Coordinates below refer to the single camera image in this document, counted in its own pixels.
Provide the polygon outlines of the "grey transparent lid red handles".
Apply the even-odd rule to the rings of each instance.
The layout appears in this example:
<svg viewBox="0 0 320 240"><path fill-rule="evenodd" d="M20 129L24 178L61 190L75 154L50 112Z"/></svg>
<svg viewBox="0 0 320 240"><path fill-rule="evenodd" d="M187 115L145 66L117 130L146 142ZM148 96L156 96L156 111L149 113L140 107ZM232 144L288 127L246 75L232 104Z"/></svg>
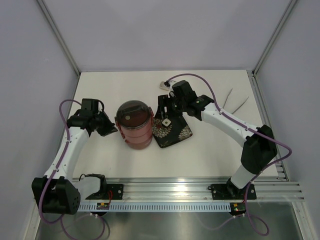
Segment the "grey transparent lid red handles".
<svg viewBox="0 0 320 240"><path fill-rule="evenodd" d="M140 100L129 100L123 103L114 117L116 124L125 129L144 127L152 117L151 108Z"/></svg>

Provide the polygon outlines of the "pink bowl with handles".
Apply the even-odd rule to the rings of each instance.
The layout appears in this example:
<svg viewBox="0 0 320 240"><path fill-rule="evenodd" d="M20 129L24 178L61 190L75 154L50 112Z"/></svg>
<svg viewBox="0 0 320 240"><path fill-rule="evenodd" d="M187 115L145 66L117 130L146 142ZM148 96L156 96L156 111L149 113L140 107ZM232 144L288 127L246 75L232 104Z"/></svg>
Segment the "pink bowl with handles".
<svg viewBox="0 0 320 240"><path fill-rule="evenodd" d="M121 136L126 143L138 145L148 143L152 138L152 133L150 130L147 132L142 132L140 130L129 130L122 131Z"/></svg>

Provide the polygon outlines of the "metal food tongs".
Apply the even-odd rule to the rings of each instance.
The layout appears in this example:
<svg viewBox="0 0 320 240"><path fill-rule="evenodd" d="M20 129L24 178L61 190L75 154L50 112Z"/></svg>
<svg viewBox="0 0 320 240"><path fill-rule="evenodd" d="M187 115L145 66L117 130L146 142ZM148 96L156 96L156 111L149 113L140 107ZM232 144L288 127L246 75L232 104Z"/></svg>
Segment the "metal food tongs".
<svg viewBox="0 0 320 240"><path fill-rule="evenodd" d="M237 96L231 88L226 95L222 108L234 115L249 99L249 96Z"/></svg>

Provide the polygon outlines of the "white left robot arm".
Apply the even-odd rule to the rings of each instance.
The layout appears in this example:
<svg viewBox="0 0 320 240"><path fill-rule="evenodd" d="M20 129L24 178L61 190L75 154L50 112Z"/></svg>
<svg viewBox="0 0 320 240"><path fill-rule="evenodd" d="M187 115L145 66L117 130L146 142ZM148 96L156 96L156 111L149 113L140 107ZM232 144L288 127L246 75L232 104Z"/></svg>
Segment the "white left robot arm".
<svg viewBox="0 0 320 240"><path fill-rule="evenodd" d="M82 180L72 182L80 153L91 134L97 132L105 137L117 132L101 100L84 98L79 105L73 115L62 119L66 135L52 164L43 177L32 181L31 189L41 217L45 213L74 215L82 199L112 195L103 174L85 174Z"/></svg>

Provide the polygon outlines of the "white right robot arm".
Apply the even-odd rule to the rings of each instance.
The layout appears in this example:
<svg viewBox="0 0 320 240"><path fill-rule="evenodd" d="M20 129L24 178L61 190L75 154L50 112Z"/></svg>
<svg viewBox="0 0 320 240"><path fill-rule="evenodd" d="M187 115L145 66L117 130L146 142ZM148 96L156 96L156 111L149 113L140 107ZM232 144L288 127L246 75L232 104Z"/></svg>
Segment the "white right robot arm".
<svg viewBox="0 0 320 240"><path fill-rule="evenodd" d="M235 117L219 107L214 96L197 95L186 80L167 80L160 83L160 88L168 91L158 97L161 114L164 110L171 115L187 113L218 128L241 146L241 164L225 184L228 195L239 198L253 178L278 154L272 129L267 125L257 127Z"/></svg>

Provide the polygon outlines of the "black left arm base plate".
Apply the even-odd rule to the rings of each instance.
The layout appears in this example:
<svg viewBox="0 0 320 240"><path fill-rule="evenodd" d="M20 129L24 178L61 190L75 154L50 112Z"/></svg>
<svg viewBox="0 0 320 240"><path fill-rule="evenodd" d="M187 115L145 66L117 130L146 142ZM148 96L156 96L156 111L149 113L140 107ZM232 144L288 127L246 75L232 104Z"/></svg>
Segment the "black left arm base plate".
<svg viewBox="0 0 320 240"><path fill-rule="evenodd" d="M111 200L122 200L123 192L123 184L106 183L100 187L98 192L89 195L86 200L109 200L109 198L111 198Z"/></svg>

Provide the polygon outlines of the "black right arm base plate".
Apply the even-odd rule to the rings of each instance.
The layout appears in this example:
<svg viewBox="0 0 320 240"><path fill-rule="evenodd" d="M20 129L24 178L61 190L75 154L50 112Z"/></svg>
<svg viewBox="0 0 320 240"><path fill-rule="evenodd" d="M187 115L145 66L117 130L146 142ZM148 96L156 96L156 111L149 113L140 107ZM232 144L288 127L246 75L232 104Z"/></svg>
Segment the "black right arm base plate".
<svg viewBox="0 0 320 240"><path fill-rule="evenodd" d="M246 195L246 187L238 189L227 183L211 184L207 187L211 192L213 200L244 200Z"/></svg>

